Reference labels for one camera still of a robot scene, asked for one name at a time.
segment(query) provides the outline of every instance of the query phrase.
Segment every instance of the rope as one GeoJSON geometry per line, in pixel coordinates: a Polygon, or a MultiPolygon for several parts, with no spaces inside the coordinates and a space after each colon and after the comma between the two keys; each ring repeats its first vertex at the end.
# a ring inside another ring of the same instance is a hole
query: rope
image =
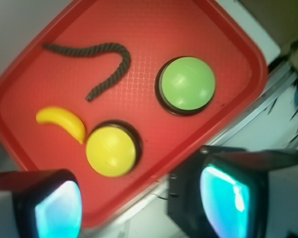
{"type": "Polygon", "coordinates": [[[50,44],[50,45],[43,45],[43,48],[50,50],[52,52],[65,55],[65,56],[70,56],[70,57],[88,57],[88,56],[97,55],[99,53],[107,53],[107,52],[116,52],[123,57],[123,60],[119,64],[116,71],[104,82],[98,84],[90,91],[90,93],[86,97],[86,100],[88,102],[92,101],[100,94],[102,94],[104,91],[106,91],[107,89],[109,89],[110,87],[118,83],[119,80],[125,75],[125,73],[129,69],[130,62],[131,62],[129,51],[124,46],[118,43],[105,43],[105,44],[100,44],[97,46],[92,46],[87,48],[71,48],[71,47],[63,47],[63,46],[50,44]]]}

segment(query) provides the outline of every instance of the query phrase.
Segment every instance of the tray rim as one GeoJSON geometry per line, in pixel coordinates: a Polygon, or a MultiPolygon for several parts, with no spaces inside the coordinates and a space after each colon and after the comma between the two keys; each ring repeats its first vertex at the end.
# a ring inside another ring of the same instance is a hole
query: tray rim
{"type": "MultiPolygon", "coordinates": [[[[18,79],[18,76],[26,69],[23,65],[28,65],[29,61],[32,61],[40,54],[40,46],[43,42],[52,42],[57,38],[66,26],[75,21],[81,14],[83,14],[91,5],[97,0],[74,0],[70,3],[56,18],[48,24],[35,39],[20,53],[20,55],[12,62],[7,70],[0,77],[0,105],[4,96],[4,92],[12,85],[14,80],[18,79]]],[[[261,94],[267,81],[268,69],[265,59],[253,43],[248,35],[239,27],[239,25],[225,12],[222,7],[215,2],[215,0],[192,0],[200,8],[201,6],[207,7],[209,12],[207,16],[214,21],[212,15],[217,15],[220,19],[216,25],[227,35],[231,42],[238,48],[238,50],[245,56],[250,65],[252,75],[247,87],[235,97],[229,104],[236,105],[232,110],[225,108],[216,114],[217,117],[225,117],[224,120],[219,120],[216,124],[213,124],[209,120],[206,124],[202,125],[197,131],[190,135],[185,141],[191,140],[190,146],[183,148],[184,142],[177,148],[171,151],[167,156],[162,158],[157,164],[139,177],[128,189],[126,189],[120,196],[119,201],[114,206],[107,207],[106,209],[100,209],[101,212],[91,215],[85,214],[83,220],[83,227],[93,227],[100,225],[110,218],[119,208],[126,204],[129,200],[139,194],[142,190],[146,189],[153,182],[163,177],[168,171],[171,171],[174,167],[180,164],[186,157],[192,154],[197,148],[199,148],[203,142],[211,139],[217,134],[225,125],[229,124],[236,115],[241,113],[247,108],[256,98],[261,94]],[[165,163],[165,158],[173,158],[165,163]]],[[[4,123],[0,114],[0,141],[11,155],[13,160],[16,161],[18,166],[22,170],[38,170],[32,160],[27,155],[26,151],[18,143],[17,139],[13,136],[7,125],[4,123]]]]}

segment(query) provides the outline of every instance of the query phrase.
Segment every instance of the yellow button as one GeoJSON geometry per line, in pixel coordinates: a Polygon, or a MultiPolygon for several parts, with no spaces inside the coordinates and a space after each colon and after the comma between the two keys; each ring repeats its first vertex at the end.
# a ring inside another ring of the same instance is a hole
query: yellow button
{"type": "Polygon", "coordinates": [[[95,130],[86,143],[89,164],[101,175],[119,177],[130,171],[136,161],[136,147],[122,129],[104,126],[95,130]]]}

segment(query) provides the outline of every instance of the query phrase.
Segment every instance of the red tray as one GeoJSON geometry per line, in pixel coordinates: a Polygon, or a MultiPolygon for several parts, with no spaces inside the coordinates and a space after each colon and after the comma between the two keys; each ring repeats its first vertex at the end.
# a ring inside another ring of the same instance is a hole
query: red tray
{"type": "Polygon", "coordinates": [[[214,0],[76,0],[0,78],[0,140],[24,170],[73,171],[82,191],[83,227],[93,227],[224,128],[260,95],[266,79],[262,54],[214,0]],[[132,63],[119,84],[91,103],[86,95],[121,57],[68,58],[41,48],[106,42],[126,46],[132,63]],[[154,93],[160,67],[179,56],[204,60],[216,76],[212,102],[195,116],[170,114],[154,93]],[[120,178],[96,173],[85,144],[61,128],[36,123],[37,111],[51,105],[78,115],[87,134],[110,119],[133,125],[144,147],[137,167],[120,178]]]}

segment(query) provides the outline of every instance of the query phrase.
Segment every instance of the yellow banana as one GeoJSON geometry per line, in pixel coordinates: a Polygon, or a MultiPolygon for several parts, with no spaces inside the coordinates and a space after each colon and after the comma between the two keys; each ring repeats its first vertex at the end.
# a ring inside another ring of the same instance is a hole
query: yellow banana
{"type": "Polygon", "coordinates": [[[80,144],[85,140],[85,126],[83,122],[70,111],[59,107],[46,107],[38,111],[36,121],[39,124],[52,123],[62,127],[80,144]]]}

